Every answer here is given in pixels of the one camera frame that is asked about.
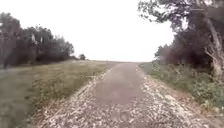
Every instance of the green grass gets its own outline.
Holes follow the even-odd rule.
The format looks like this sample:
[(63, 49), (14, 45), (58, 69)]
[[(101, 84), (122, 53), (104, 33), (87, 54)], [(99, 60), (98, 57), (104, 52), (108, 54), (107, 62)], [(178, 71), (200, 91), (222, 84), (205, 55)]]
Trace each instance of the green grass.
[(146, 74), (164, 81), (172, 88), (189, 92), (207, 109), (216, 107), (223, 112), (224, 84), (215, 81), (212, 76), (187, 66), (161, 65), (158, 61), (142, 63), (140, 67)]
[(24, 127), (24, 120), (51, 100), (67, 98), (110, 62), (62, 62), (0, 70), (0, 128)]

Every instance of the foliage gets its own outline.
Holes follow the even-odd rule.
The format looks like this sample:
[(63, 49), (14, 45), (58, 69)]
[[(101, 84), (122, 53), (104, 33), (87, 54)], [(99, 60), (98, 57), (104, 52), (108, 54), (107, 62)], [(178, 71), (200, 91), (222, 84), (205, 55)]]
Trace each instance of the foliage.
[(80, 55), (79, 55), (79, 59), (80, 59), (80, 60), (86, 60), (86, 56), (85, 56), (84, 54), (80, 54)]
[(212, 0), (151, 0), (138, 5), (140, 16), (159, 23), (171, 22), (176, 32), (170, 46), (161, 46), (155, 54), (168, 64), (187, 63), (197, 68), (213, 69), (222, 75), (224, 67), (223, 2)]
[(68, 98), (88, 80), (112, 66), (106, 62), (73, 62), (0, 71), (0, 127), (12, 128), (52, 101)]
[(171, 87), (191, 93), (202, 105), (209, 103), (220, 110), (224, 107), (223, 83), (206, 73), (200, 73), (186, 65), (163, 65), (159, 61), (143, 63), (140, 67), (147, 74), (166, 82)]
[(49, 63), (69, 58), (71, 43), (43, 27), (21, 28), (9, 13), (0, 14), (0, 65)]

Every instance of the overcast sky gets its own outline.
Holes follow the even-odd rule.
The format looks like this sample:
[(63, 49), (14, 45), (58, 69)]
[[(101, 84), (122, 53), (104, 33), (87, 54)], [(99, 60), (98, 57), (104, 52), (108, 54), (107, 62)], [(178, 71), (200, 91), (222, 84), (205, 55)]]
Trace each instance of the overcast sky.
[(159, 45), (171, 43), (169, 24), (138, 16), (139, 0), (0, 0), (22, 27), (40, 25), (63, 35), (89, 59), (150, 61)]

